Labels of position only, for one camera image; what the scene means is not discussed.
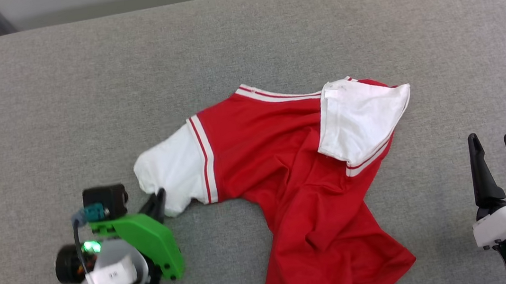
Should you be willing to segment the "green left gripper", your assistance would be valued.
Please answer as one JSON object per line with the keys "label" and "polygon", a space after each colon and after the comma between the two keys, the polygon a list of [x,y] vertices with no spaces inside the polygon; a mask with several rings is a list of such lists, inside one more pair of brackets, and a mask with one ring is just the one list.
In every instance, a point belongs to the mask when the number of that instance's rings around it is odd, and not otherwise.
{"label": "green left gripper", "polygon": [[165,220],[166,191],[150,195],[140,214],[90,222],[91,230],[103,237],[120,238],[161,268],[163,278],[179,280],[185,273],[185,261],[172,231]]}

